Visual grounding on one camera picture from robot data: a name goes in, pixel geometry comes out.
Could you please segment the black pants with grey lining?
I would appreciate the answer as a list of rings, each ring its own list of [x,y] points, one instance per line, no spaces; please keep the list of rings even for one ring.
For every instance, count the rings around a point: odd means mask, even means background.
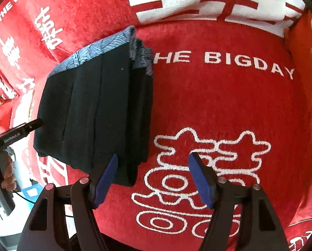
[[[134,26],[73,53],[48,75],[33,147],[86,174],[117,155],[114,182],[134,186],[147,160],[152,51]]]

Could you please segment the blue plastic stool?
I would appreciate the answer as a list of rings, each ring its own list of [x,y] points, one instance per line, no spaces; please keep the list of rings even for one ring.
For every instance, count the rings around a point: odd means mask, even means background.
[[[35,184],[23,189],[22,193],[27,200],[30,200],[35,203],[38,197],[40,196],[43,188],[44,187],[41,186],[40,184]]]

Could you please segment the red wedding blanket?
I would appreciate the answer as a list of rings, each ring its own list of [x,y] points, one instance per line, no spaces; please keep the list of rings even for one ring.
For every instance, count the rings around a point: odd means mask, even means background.
[[[46,78],[84,46],[134,26],[152,51],[147,160],[95,217],[140,250],[197,250],[211,212],[189,175],[263,186],[286,229],[305,191],[308,103],[288,47],[302,0],[0,0],[0,132],[34,120]]]

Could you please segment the red floral pillow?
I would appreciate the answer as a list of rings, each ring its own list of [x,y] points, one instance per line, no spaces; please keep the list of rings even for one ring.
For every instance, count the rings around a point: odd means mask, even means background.
[[[300,74],[308,103],[310,159],[305,191],[291,224],[286,229],[290,250],[301,250],[312,235],[312,13],[307,10],[291,29],[288,47]]]

